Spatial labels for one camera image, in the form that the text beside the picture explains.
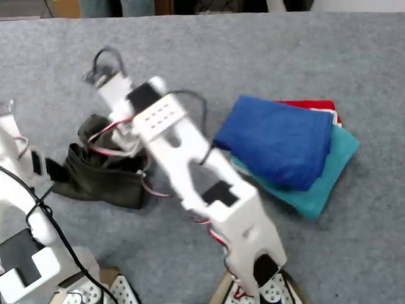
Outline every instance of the cloth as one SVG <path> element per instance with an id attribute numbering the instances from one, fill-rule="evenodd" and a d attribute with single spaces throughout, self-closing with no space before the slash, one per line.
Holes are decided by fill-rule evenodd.
<path id="1" fill-rule="evenodd" d="M 272 182 L 306 191 L 323 171 L 332 115 L 240 96 L 214 145 Z"/>
<path id="2" fill-rule="evenodd" d="M 336 113 L 336 123 L 342 125 L 342 119 L 336 112 L 336 106 L 333 100 L 275 100 L 275 102 L 283 103 L 289 106 L 296 106 L 298 108 L 331 110 L 333 111 L 333 114 Z"/>
<path id="3" fill-rule="evenodd" d="M 359 148 L 359 141 L 350 132 L 338 126 L 332 127 L 331 137 L 332 145 L 324 171 L 308 191 L 287 189 L 256 174 L 252 174 L 253 179 L 265 190 L 297 209 L 302 216 L 308 219 L 318 218 L 340 173 Z M 231 161 L 241 172 L 250 174 L 247 166 L 236 157 L 231 156 Z"/>
<path id="4" fill-rule="evenodd" d="M 140 209 L 144 188 L 137 174 L 146 166 L 146 156 L 134 158 L 103 156 L 87 149 L 91 135 L 109 124 L 99 115 L 90 116 L 78 131 L 83 146 L 70 144 L 64 167 L 70 176 L 68 182 L 56 182 L 53 192 L 74 200 L 105 201 L 115 206 Z M 116 149 L 111 133 L 105 132 L 95 144 L 103 148 Z"/>

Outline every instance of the dark green cloth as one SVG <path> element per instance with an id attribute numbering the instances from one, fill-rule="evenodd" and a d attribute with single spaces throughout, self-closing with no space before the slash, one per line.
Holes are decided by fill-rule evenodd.
<path id="1" fill-rule="evenodd" d="M 141 176 L 137 174 L 146 166 L 147 158 L 140 152 L 134 158 L 104 156 L 91 151 L 87 141 L 91 135 L 109 124 L 105 117 L 90 116 L 78 131 L 82 146 L 69 145 L 64 167 L 67 169 L 69 182 L 56 182 L 53 192 L 80 201 L 105 201 L 112 205 L 140 209 L 144 188 Z M 111 132 L 99 136 L 97 146 L 118 149 L 111 141 Z"/>

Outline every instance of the red cloth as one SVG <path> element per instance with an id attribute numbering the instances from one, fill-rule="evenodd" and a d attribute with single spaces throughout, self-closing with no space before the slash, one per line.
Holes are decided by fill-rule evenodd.
<path id="1" fill-rule="evenodd" d="M 297 108 L 305 109 L 328 109 L 336 111 L 336 106 L 333 100 L 319 99 L 319 100 L 275 100 L 276 103 L 284 103 L 290 106 L 296 106 Z M 337 115 L 337 122 L 342 123 L 342 119 Z"/>

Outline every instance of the black plastic part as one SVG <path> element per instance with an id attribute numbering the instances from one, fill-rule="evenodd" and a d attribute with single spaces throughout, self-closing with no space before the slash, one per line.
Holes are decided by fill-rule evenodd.
<path id="1" fill-rule="evenodd" d="M 212 204 L 214 201 L 218 200 L 231 207 L 234 203 L 237 202 L 238 198 L 234 196 L 230 191 L 230 185 L 220 180 L 214 186 L 209 188 L 204 194 L 201 196 L 202 199 L 207 204 Z"/>
<path id="2" fill-rule="evenodd" d="M 267 254 L 259 256 L 253 265 L 253 276 L 259 287 L 265 285 L 278 272 L 278 265 Z"/>
<path id="3" fill-rule="evenodd" d="M 78 280 L 80 280 L 81 278 L 84 277 L 84 273 L 83 272 L 78 272 L 77 274 L 73 274 L 71 277 L 68 277 L 66 280 L 64 280 L 63 282 L 60 282 L 58 284 L 58 286 L 60 288 L 68 288 L 69 286 L 71 286 L 73 283 L 77 282 Z"/>
<path id="4" fill-rule="evenodd" d="M 159 101 L 163 96 L 147 82 L 136 87 L 127 95 L 127 99 L 131 102 L 137 113 L 140 113 Z"/>
<path id="5" fill-rule="evenodd" d="M 24 229 L 0 244 L 1 265 L 6 272 L 16 269 L 24 286 L 41 278 L 32 256 L 44 248 Z"/>
<path id="6" fill-rule="evenodd" d="M 46 172 L 54 182 L 68 182 L 69 173 L 66 168 L 62 167 L 56 161 L 46 158 L 45 159 Z"/>
<path id="7" fill-rule="evenodd" d="M 31 151 L 32 156 L 32 167 L 34 168 L 34 172 L 38 175 L 42 175 L 42 166 L 41 166 L 41 158 L 39 157 L 38 153 L 34 150 Z"/>

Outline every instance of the floor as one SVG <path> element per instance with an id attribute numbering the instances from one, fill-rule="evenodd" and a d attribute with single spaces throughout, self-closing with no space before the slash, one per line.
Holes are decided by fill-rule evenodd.
<path id="1" fill-rule="evenodd" d="M 0 20 L 49 18 L 45 0 L 0 0 Z"/>

